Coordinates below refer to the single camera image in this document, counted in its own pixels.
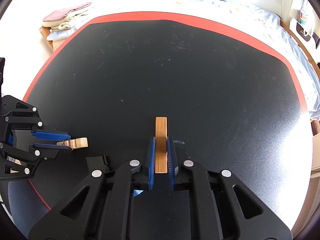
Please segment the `wooden stick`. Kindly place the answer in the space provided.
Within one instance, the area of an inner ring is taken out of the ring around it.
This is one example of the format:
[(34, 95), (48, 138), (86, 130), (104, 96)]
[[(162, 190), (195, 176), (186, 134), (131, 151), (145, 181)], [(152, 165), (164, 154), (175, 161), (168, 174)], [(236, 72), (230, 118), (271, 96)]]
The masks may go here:
[(156, 117), (155, 173), (168, 172), (167, 137), (167, 117)]

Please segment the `tan wooden clip piece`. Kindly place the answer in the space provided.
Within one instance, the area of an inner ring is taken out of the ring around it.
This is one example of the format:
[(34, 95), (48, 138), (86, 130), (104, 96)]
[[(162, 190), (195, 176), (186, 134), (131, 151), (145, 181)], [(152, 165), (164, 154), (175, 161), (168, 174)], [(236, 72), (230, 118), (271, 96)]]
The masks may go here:
[(68, 146), (71, 149), (79, 149), (88, 147), (87, 138), (68, 139), (56, 143), (57, 145)]

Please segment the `blue plastic block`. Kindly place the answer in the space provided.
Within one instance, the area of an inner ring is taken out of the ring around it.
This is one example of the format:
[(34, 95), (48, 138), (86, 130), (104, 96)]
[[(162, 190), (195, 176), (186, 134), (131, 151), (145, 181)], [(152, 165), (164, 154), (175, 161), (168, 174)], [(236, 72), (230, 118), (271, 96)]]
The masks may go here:
[(143, 190), (134, 190), (133, 191), (133, 196), (138, 196), (139, 194), (141, 194), (143, 192)]

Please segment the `blue trouser leg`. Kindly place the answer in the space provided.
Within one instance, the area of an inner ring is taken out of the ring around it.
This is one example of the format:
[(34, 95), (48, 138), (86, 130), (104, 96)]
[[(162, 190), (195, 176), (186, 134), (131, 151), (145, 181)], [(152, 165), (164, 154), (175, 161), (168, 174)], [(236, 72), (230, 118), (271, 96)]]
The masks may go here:
[(50, 211), (50, 207), (29, 180), (10, 181), (8, 199), (14, 224), (28, 238), (31, 228)]

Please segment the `red black table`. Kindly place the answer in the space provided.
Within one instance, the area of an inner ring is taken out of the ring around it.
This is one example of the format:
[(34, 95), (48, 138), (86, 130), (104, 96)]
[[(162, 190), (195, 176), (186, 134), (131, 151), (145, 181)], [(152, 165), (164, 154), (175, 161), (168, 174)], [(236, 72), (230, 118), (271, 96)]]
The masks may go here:
[(98, 17), (54, 52), (25, 101), (88, 148), (44, 162), (32, 185), (49, 207), (104, 154), (144, 153), (155, 118), (207, 169), (234, 172), (289, 227), (309, 184), (312, 136), (293, 65), (252, 36), (168, 12)]

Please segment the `folded towels stack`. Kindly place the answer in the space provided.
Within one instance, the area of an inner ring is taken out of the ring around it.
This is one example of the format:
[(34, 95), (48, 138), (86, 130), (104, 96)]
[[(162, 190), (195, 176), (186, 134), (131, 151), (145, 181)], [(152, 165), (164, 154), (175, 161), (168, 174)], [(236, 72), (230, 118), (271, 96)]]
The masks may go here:
[(89, 21), (91, 11), (91, 2), (53, 11), (42, 20), (42, 27), (49, 29), (46, 40), (53, 42), (70, 37)]

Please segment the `black plastic bracket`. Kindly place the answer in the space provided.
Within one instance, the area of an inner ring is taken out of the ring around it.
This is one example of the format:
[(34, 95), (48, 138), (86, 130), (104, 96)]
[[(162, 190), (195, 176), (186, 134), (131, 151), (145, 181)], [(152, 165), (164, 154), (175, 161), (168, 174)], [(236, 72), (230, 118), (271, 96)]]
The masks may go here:
[(103, 173), (110, 171), (106, 155), (86, 157), (86, 164), (90, 173), (95, 170), (100, 170)]

